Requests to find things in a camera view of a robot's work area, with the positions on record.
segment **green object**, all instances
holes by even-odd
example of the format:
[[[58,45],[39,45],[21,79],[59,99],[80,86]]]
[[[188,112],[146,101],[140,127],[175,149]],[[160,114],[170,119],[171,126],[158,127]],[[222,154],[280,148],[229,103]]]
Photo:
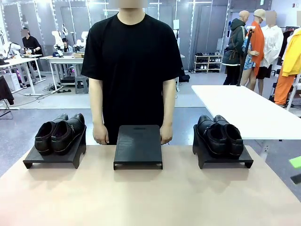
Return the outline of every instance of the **green object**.
[[[290,159],[290,163],[292,164],[292,166],[294,166],[294,168],[301,168],[301,156]]]

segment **white shirt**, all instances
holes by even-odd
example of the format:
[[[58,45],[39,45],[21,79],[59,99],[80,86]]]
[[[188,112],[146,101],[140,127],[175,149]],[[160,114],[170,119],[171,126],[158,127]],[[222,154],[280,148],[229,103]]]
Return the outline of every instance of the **white shirt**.
[[[264,59],[260,63],[260,67],[269,67],[274,60],[276,60],[280,54],[282,43],[283,43],[283,33],[280,27],[277,25],[273,27],[265,26],[262,29],[264,35]]]

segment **man's right hand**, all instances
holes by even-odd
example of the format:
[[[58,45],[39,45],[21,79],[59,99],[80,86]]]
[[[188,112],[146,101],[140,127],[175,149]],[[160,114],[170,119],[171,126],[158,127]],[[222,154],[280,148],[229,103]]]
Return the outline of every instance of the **man's right hand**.
[[[259,56],[259,52],[257,52],[257,51],[251,51],[250,55],[252,55],[252,56]]]
[[[94,124],[93,137],[100,145],[107,145],[109,143],[108,130],[103,124]]]

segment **workbench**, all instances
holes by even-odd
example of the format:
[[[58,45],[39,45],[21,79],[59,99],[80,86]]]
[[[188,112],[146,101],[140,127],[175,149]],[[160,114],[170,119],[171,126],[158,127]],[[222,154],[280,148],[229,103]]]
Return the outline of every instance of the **workbench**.
[[[223,116],[245,140],[263,140],[266,159],[270,140],[301,140],[301,119],[244,86],[192,86],[210,114]]]
[[[45,60],[49,61],[53,82],[55,85],[55,92],[57,92],[58,90],[60,90],[62,88],[62,87],[60,87],[60,88],[57,87],[55,76],[60,81],[63,78],[63,74],[67,74],[66,65],[74,65],[74,73],[75,73],[75,77],[77,77],[78,75],[80,75],[80,72],[78,72],[77,66],[82,65],[84,62],[84,58],[74,58],[73,56],[63,56],[63,57],[45,56],[45,57],[41,57],[40,59],[41,60],[45,59]]]
[[[27,169],[26,153],[0,178],[1,225],[300,226],[301,203],[248,146],[251,169],[200,170],[192,146],[167,145],[163,170],[113,170],[115,149],[88,145],[78,169]]]
[[[42,77],[41,77],[40,69],[39,69],[37,60],[38,60],[38,58],[15,58],[15,59],[5,60],[4,62],[9,63],[9,64],[8,65],[0,65],[0,72],[7,72],[8,71],[9,73],[12,73],[11,70],[17,69],[19,71],[22,84],[25,84],[25,80],[24,80],[24,77],[23,77],[23,74],[22,74],[22,67],[23,67],[25,69],[26,74],[27,74],[27,78],[29,80],[30,87],[32,89],[32,93],[25,94],[25,95],[26,96],[42,96],[43,94],[37,94],[34,90],[32,78],[30,76],[30,72],[32,73],[33,76],[35,76],[35,72],[34,72],[34,69],[33,69],[32,65],[28,64],[31,61],[35,61],[36,65],[37,65],[39,79],[40,79],[39,81],[37,81],[37,83],[45,81],[46,79],[42,79]],[[18,92],[22,89],[23,88],[20,88],[19,90],[15,90],[12,93]]]

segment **yellow jacket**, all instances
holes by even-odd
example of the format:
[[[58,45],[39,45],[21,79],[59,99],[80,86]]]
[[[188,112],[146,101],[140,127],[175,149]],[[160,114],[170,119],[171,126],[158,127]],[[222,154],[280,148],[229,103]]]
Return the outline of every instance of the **yellow jacket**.
[[[293,34],[283,62],[282,76],[301,73],[301,30]]]

